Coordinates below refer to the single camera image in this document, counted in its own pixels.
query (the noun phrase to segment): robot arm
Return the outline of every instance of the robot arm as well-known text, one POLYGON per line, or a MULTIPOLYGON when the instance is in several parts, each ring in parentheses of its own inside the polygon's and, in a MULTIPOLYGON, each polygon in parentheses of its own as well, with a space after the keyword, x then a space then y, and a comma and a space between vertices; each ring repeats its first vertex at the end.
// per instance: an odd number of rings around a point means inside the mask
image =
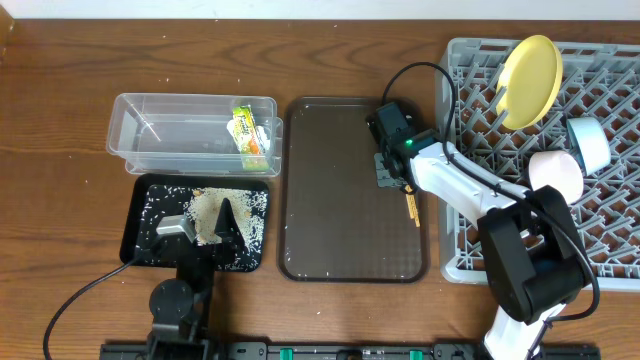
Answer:
MULTIPOLYGON (((491 183, 499 183, 505 190, 522 198, 525 197, 527 191, 530 191, 524 186, 511 184, 489 173, 460 155, 452 143, 448 142, 447 147, 450 154, 458 155, 456 158, 465 168, 491 183)), ((450 164, 445 158, 440 142, 420 150, 410 160, 410 166, 415 185, 446 201, 475 227, 478 227, 478 219, 486 215, 490 209, 503 209, 515 203, 512 199, 495 194, 491 189, 466 176, 457 167, 450 164)))
MULTIPOLYGON (((494 360, 527 358, 543 322, 589 284, 589 270, 576 252, 582 245, 574 248, 558 241, 558 230, 538 221, 528 207, 495 194, 451 164, 437 134, 433 130, 418 133, 396 103, 379 108, 366 121, 392 177, 437 195, 478 229, 489 287, 500 305, 485 347, 494 360), (544 244, 529 251, 522 242, 525 230, 543 235, 544 244)), ((474 175, 522 198, 529 193, 527 201, 577 238, 569 208, 557 190, 547 186, 530 192, 489 173, 459 154, 453 144, 446 146, 474 175)))

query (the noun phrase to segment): dish rack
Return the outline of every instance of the dish rack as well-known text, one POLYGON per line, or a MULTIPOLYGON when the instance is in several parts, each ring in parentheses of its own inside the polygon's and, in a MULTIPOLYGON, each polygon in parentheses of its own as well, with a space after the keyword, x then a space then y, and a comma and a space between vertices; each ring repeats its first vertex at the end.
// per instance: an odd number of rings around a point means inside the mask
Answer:
MULTIPOLYGON (((640 291, 640 46, 556 42, 564 74, 547 115, 512 131, 496 104, 504 62, 519 40, 457 38, 440 65, 457 86, 459 100, 449 141, 483 168, 527 186, 526 169, 540 151, 570 148, 566 118, 591 116, 602 125, 611 163, 584 179, 571 205, 581 241, 603 290, 640 291)), ((436 116, 441 133, 451 107, 449 85, 436 75, 436 116)), ((471 223, 443 201, 438 205, 440 266, 451 282, 486 284, 482 249, 471 223)), ((527 247, 542 238, 524 239, 527 247)))

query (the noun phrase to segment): black cable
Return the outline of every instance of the black cable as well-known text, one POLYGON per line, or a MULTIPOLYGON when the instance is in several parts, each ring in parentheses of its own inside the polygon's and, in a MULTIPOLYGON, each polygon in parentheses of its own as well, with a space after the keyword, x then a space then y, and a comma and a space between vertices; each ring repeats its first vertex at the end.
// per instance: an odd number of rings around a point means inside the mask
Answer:
POLYGON ((139 259, 140 259, 140 257, 135 257, 131 261, 129 261, 128 263, 120 266, 119 268, 113 270, 112 272, 110 272, 108 274, 105 274, 105 275, 97 278, 96 280, 90 282, 85 287, 83 287, 82 289, 78 290, 75 294, 73 294, 73 296, 71 296, 69 298, 69 300, 67 300, 64 304, 62 304, 62 306, 60 307, 60 309, 58 309, 56 314, 53 315, 53 318, 51 318, 51 321, 49 322, 49 326, 47 326, 47 331, 45 331, 45 333, 44 333, 44 339, 42 340, 42 351, 44 352, 44 358, 46 360, 52 360, 51 359, 51 354, 49 353, 49 338, 51 337, 51 332, 53 331, 53 327, 55 326, 56 322, 60 318, 60 315, 62 315, 62 313, 69 307, 69 305, 71 305, 71 303, 73 303, 77 298, 80 297, 80 295, 84 294, 89 289, 91 289, 94 286, 100 284, 101 282, 111 278, 112 276, 118 275, 123 270, 125 270, 129 266, 133 265, 133 263, 135 263, 139 259))
MULTIPOLYGON (((151 251, 153 248, 156 247, 156 245, 158 245, 160 240, 161 240, 161 238, 158 238, 156 240, 156 242, 154 242, 151 246, 149 246, 148 249, 141 250, 138 253, 138 255, 136 255, 133 259, 131 259, 126 264, 123 264, 122 266, 120 266, 119 268, 113 270, 112 272, 110 272, 108 274, 105 274, 105 275, 102 275, 101 277, 93 280, 92 282, 87 284, 85 287, 83 287, 82 289, 78 290, 75 294, 73 294, 73 296, 71 296, 67 301, 65 301, 64 304, 62 304, 62 306, 60 307, 60 309, 58 309, 56 314, 53 315, 53 318, 51 318, 51 321, 49 322, 49 326, 47 326, 47 330, 44 332, 44 338, 42 339, 42 351, 44 352, 45 360, 53 360, 51 358, 51 353, 49 352, 49 338, 51 337, 51 332, 53 332, 53 327, 55 326, 56 322, 58 321, 58 319, 60 318, 62 313, 65 310, 67 310, 69 305, 71 305, 74 301, 76 301, 76 299, 79 298, 80 295, 82 295, 85 292, 89 291, 94 286, 100 284, 101 282, 103 282, 105 280, 108 280, 109 278, 111 278, 111 277, 113 277, 115 275, 118 275, 119 273, 124 271, 126 268, 128 268, 131 265, 133 265, 138 260, 142 259, 147 252, 151 251)), ((162 246, 160 249, 156 249, 157 250, 157 252, 155 253, 156 256, 159 256, 160 254, 162 254, 162 252, 164 252, 167 249, 167 247, 168 247, 168 244, 165 241, 164 246, 162 246)))
POLYGON ((550 317, 549 319, 547 319, 546 321, 544 321, 543 324, 543 328, 540 331, 540 333, 538 334, 538 337, 536 339, 536 341, 534 342, 533 346, 532 346, 532 350, 529 350, 529 356, 531 357, 533 354, 533 351, 535 351, 535 349, 538 347, 540 341, 542 341, 542 337, 544 336, 544 333, 546 332, 546 330, 548 328, 551 328, 553 322, 556 321, 570 321, 570 320, 578 320, 578 319, 583 319, 586 318, 587 316, 593 314, 596 309, 598 308, 598 304, 600 303, 600 287, 598 286, 598 279, 596 278, 596 276, 593 273, 593 270, 591 269, 591 265, 589 264, 589 260, 587 258, 586 252, 584 251, 584 249, 580 249, 580 247, 578 247, 578 243, 579 240, 574 240, 571 239, 571 237, 568 235, 568 233, 564 230, 564 228, 562 227, 562 225, 560 225, 560 223, 558 223, 558 221, 552 217, 550 217, 549 215, 547 215, 544 211, 542 211, 541 209, 537 208, 536 206, 534 206, 533 204, 531 204, 530 202, 528 202, 526 199, 523 199, 515 194, 512 194, 506 190, 503 190, 500 187, 500 184, 492 184, 491 182, 485 180, 484 178, 476 175, 475 173, 473 173, 472 171, 470 171, 469 169, 465 168, 462 164, 460 164, 456 159, 455 159, 455 154, 450 154, 449 153, 449 149, 447 148, 447 142, 449 139, 449 133, 451 131, 451 125, 453 124, 453 117, 455 115, 455 111, 456 111, 456 106, 457 106, 457 102, 458 102, 458 91, 457 88, 453 82, 453 79, 451 78, 451 75, 449 75, 449 73, 443 69, 442 67, 440 67, 437 64, 428 62, 428 61, 422 61, 422 62, 416 62, 416 63, 412 63, 409 64, 407 66, 405 66, 404 68, 402 68, 400 71, 398 71, 398 73, 391 78, 391 80, 389 81, 389 83, 387 84, 387 87, 384 89, 384 93, 382 94, 382 105, 384 105, 387 102, 387 94, 389 93, 389 90, 391 89, 391 86, 393 85, 393 83, 396 81, 396 79, 402 75, 405 71, 416 67, 416 66, 429 66, 431 68, 434 68, 438 71, 440 71, 442 73, 442 75, 447 79, 447 81, 449 82, 449 87, 451 88, 451 109, 449 110, 449 116, 447 118, 447 124, 444 130, 444 139, 442 141, 442 152, 445 155, 445 158, 451 163, 453 164, 456 168, 458 168, 460 171, 462 171, 465 175, 469 176, 470 178, 476 180, 477 182, 481 183, 482 185, 488 187, 489 189, 493 190, 495 193, 497 194, 501 194, 503 196, 506 196, 509 199, 514 200, 515 202, 517 202, 518 204, 524 206, 525 208, 527 208, 527 210, 533 212, 541 221, 547 223, 549 226, 555 228, 556 230, 558 230, 558 232, 560 232, 560 234, 567 240, 567 242, 569 244, 571 244, 571 246, 576 250, 576 253, 578 254, 578 259, 580 260, 580 262, 582 263, 582 265, 586 268, 587 271, 587 275, 589 277, 589 280, 591 281, 591 285, 593 287, 593 300, 591 302, 591 305, 589 306, 589 308, 581 313, 578 314, 572 314, 572 315, 564 315, 564 316, 554 316, 554 317, 550 317))

